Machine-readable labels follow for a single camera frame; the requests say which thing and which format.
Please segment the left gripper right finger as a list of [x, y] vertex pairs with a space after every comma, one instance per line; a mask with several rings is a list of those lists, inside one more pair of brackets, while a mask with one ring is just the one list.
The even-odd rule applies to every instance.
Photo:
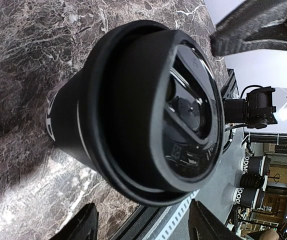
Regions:
[[254, 50], [287, 51], [287, 0], [246, 0], [210, 36], [212, 55]]

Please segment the black cup lid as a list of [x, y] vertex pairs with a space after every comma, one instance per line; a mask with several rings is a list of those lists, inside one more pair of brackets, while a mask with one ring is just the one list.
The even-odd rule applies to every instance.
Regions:
[[181, 30], [151, 20], [110, 30], [82, 69], [78, 106], [95, 168], [134, 202], [178, 203], [218, 165], [220, 91], [202, 49]]

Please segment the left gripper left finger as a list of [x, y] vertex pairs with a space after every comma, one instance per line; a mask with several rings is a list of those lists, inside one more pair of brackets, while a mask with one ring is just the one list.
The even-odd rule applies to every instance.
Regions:
[[190, 240], [240, 240], [204, 206], [193, 199], [189, 207], [188, 231]]

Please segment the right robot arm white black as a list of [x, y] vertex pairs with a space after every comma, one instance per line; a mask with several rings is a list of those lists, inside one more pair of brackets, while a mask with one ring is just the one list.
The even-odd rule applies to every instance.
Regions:
[[245, 98], [223, 101], [225, 130], [263, 129], [287, 120], [287, 88], [258, 87]]

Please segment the single black paper cup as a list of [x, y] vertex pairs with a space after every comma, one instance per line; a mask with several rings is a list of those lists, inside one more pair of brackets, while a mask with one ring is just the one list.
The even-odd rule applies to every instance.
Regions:
[[99, 172], [83, 138], [79, 93], [82, 72], [78, 71], [51, 99], [45, 117], [48, 135], [56, 146], [93, 171]]

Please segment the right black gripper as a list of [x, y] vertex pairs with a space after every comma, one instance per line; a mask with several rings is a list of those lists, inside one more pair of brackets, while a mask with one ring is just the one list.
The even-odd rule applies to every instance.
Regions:
[[278, 123], [274, 116], [277, 107], [273, 105], [275, 88], [261, 87], [247, 93], [246, 98], [223, 101], [226, 124], [241, 124], [249, 129], [263, 129]]

